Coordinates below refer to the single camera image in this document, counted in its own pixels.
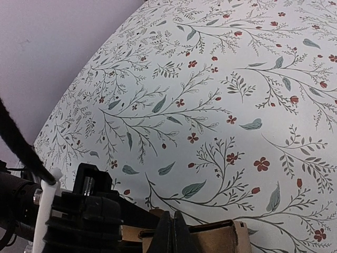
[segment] cardboard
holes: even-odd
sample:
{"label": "cardboard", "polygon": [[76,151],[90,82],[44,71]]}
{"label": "cardboard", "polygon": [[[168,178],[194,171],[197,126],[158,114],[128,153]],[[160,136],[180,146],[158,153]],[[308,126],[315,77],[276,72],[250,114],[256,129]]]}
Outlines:
{"label": "cardboard", "polygon": [[[192,239],[200,253],[251,253],[247,225],[243,222],[226,220],[206,225],[189,227]],[[143,253],[146,253],[154,230],[140,233]]]}

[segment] plain purple wall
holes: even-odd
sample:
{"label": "plain purple wall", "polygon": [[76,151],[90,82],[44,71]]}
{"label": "plain purple wall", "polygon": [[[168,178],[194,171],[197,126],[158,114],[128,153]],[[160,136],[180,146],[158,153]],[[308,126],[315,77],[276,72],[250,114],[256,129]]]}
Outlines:
{"label": "plain purple wall", "polygon": [[[142,3],[0,0],[0,96],[29,143],[86,62]],[[2,140],[0,159],[17,162]]]}

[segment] floral wallpaper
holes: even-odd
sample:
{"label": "floral wallpaper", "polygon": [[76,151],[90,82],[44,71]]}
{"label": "floral wallpaper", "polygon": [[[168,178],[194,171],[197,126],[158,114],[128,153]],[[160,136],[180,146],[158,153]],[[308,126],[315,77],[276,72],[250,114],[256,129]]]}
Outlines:
{"label": "floral wallpaper", "polygon": [[35,148],[253,252],[337,252],[337,2],[149,0],[64,93]]}

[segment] red flower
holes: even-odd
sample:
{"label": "red flower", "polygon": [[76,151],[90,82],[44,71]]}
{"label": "red flower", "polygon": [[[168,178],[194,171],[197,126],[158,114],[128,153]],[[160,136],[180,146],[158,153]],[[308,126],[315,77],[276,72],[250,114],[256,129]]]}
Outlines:
{"label": "red flower", "polygon": [[337,55],[330,55],[329,56],[329,59],[330,59],[330,61],[332,61],[332,62],[337,62]]}
{"label": "red flower", "polygon": [[242,35],[242,32],[240,32],[240,31],[235,32],[234,35],[235,35],[235,36],[241,36],[241,35]]}
{"label": "red flower", "polygon": [[290,98],[290,102],[291,102],[292,104],[296,104],[296,103],[299,102],[299,98],[298,98],[297,96],[292,96],[292,97]]}
{"label": "red flower", "polygon": [[302,187],[302,179],[297,178],[297,187],[301,188]]}
{"label": "red flower", "polygon": [[189,67],[195,67],[198,62],[196,61],[191,61],[189,62]]}
{"label": "red flower", "polygon": [[183,99],[180,99],[180,101],[175,102],[175,104],[176,104],[178,107],[181,107],[181,106],[184,106],[184,105],[185,105]]}
{"label": "red flower", "polygon": [[320,82],[320,85],[321,85],[322,88],[328,87],[328,85],[324,81]]}
{"label": "red flower", "polygon": [[216,73],[216,72],[219,72],[219,70],[217,70],[217,67],[211,69],[212,73]]}
{"label": "red flower", "polygon": [[261,157],[259,161],[254,162],[254,166],[257,166],[257,171],[267,171],[268,166],[270,165],[270,162],[266,161],[265,157]]}
{"label": "red flower", "polygon": [[227,123],[231,123],[232,125],[234,125],[237,118],[233,118],[233,116],[231,116],[231,115],[229,115],[228,118],[229,118],[229,120],[227,120]]}
{"label": "red flower", "polygon": [[320,230],[316,230],[315,231],[314,239],[317,240],[318,242],[320,242],[322,239],[323,240],[326,239],[326,234],[324,234],[324,229],[323,228],[321,228]]}
{"label": "red flower", "polygon": [[111,162],[111,169],[114,169],[115,167],[116,167],[116,168],[118,167],[117,160]]}
{"label": "red flower", "polygon": [[257,194],[260,192],[260,187],[255,187],[253,190],[252,190],[252,194]]}
{"label": "red flower", "polygon": [[227,155],[226,161],[229,162],[231,165],[234,165],[234,161],[238,159],[237,155],[234,155],[234,153],[231,153]]}
{"label": "red flower", "polygon": [[199,140],[199,137],[196,137],[196,133],[192,133],[192,136],[187,137],[190,143],[194,143],[195,141]]}

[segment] floral print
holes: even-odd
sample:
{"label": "floral print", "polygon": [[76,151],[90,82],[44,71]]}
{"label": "floral print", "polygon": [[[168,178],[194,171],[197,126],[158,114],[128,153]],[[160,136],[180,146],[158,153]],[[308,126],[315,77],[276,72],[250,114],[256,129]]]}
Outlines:
{"label": "floral print", "polygon": [[63,188],[87,162],[141,207],[244,221],[254,253],[336,253],[336,11],[148,0],[66,90],[36,151]]}

